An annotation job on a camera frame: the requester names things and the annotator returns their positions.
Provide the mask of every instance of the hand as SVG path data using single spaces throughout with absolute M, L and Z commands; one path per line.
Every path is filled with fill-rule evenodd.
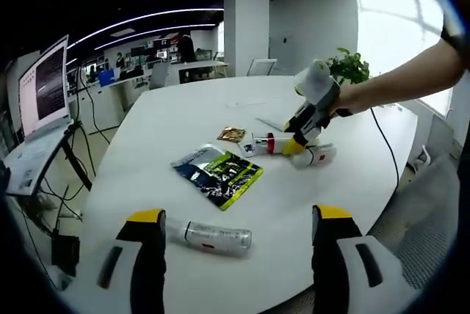
M 365 97 L 361 95 L 361 84 L 345 84 L 341 86 L 339 97 L 328 108 L 329 114 L 334 114 L 337 109 L 347 109 L 352 114 L 365 111 L 369 108 Z

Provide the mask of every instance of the white pillar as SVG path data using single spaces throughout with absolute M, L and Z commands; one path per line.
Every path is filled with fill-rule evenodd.
M 267 59 L 270 0 L 223 0 L 224 53 L 229 76 L 246 76 L 254 59 Z

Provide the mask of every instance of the human arm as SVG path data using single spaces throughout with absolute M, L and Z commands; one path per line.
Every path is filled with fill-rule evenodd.
M 458 52 L 444 40 L 398 68 L 364 83 L 341 88 L 330 111 L 352 113 L 440 92 L 454 86 L 464 71 Z

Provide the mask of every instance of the ceiling light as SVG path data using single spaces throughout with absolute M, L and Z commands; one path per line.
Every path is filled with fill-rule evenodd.
M 75 61 L 76 61 L 76 59 L 73 59 L 73 60 L 67 62 L 65 65 L 66 65 L 66 66 L 69 66 L 70 63 L 74 63 Z
M 134 35 L 129 35 L 128 37 L 122 37 L 120 39 L 117 39 L 115 41 L 112 41 L 110 43 L 107 43 L 107 44 L 104 44 L 104 45 L 101 45 L 97 48 L 95 48 L 95 50 L 99 50 L 100 48 L 104 48 L 105 46 L 108 46 L 108 45 L 112 45 L 112 44 L 115 44 L 115 43 L 119 43 L 120 41 L 123 41 L 123 40 L 127 40 L 127 39 L 130 39 L 132 37 L 139 37 L 140 35 L 144 35 L 144 34 L 150 34 L 150 33 L 154 33 L 154 32 L 162 32 L 164 30 L 173 30 L 173 29 L 181 29 L 181 28 L 195 28 L 195 27 L 198 27 L 198 26 L 216 26 L 216 24 L 193 24 L 191 26 L 171 26 L 169 28 L 161 28 L 161 29 L 154 29 L 154 30 L 150 30 L 148 32 L 143 32 L 143 33 L 139 33 L 139 34 L 134 34 Z
M 119 23 L 116 23 L 116 24 L 112 24 L 111 26 L 107 26 L 106 28 L 103 28 L 103 29 L 100 29 L 92 34 L 89 34 L 87 35 L 86 37 L 83 37 L 82 39 L 80 40 L 77 40 L 76 42 L 74 42 L 73 44 L 70 44 L 67 49 L 70 49 L 72 47 L 74 47 L 76 44 L 78 43 L 81 43 L 83 40 L 86 40 L 90 37 L 92 37 L 93 35 L 97 35 L 101 32 L 104 32 L 108 29 L 111 29 L 111 28 L 114 28 L 115 26 L 121 26 L 123 24 L 126 24 L 126 23 L 129 23 L 129 22 L 132 22 L 132 21 L 138 21 L 139 19 L 143 19 L 143 18 L 148 18 L 148 17 L 153 17 L 155 15 L 169 15 L 169 14 L 172 14 L 172 13 L 180 13 L 180 12 L 200 12 L 200 11 L 223 11 L 223 8 L 188 8 L 188 9 L 185 9 L 185 10 L 172 10 L 172 11 L 164 11 L 164 12 L 157 12 L 157 13 L 151 13 L 150 15 L 141 15 L 140 17 L 136 17 L 136 18 L 131 18 L 131 19 L 128 19 L 127 21 L 122 21 L 122 22 L 119 22 Z
M 131 33 L 134 33 L 135 30 L 133 30 L 132 28 L 127 28 L 127 29 L 123 29 L 123 30 L 120 30 L 119 32 L 115 32 L 113 34 L 111 34 L 112 37 L 122 37 L 123 35 L 127 35 L 127 34 L 131 34 Z

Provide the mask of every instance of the computer monitor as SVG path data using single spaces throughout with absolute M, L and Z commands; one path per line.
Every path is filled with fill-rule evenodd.
M 170 39 L 167 37 L 163 37 L 162 39 L 156 39 L 153 41 L 154 48 L 158 50 L 162 48 L 169 48 L 170 45 Z
M 70 121 L 65 86 L 68 37 L 44 51 L 19 81 L 25 139 Z
M 156 53 L 156 56 L 160 59 L 166 59 L 167 58 L 167 52 L 166 51 L 159 51 Z
M 141 56 L 141 55 L 145 55 L 145 47 L 139 46 L 138 48 L 131 48 L 132 57 Z

